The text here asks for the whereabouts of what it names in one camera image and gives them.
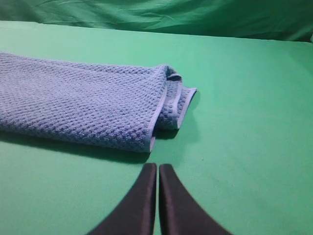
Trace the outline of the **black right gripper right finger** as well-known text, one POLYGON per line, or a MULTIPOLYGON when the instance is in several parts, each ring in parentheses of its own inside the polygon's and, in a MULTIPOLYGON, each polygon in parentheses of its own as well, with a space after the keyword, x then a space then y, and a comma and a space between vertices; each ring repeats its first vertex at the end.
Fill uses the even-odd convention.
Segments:
POLYGON ((229 235, 186 190, 171 164, 159 166, 159 220, 163 235, 229 235))

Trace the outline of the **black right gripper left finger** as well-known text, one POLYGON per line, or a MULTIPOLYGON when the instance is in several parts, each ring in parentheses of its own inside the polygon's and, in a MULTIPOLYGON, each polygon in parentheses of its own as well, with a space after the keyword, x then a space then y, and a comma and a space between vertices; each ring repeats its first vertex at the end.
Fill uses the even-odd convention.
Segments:
POLYGON ((156 214, 157 165, 144 164, 135 183, 90 235, 152 235, 156 214))

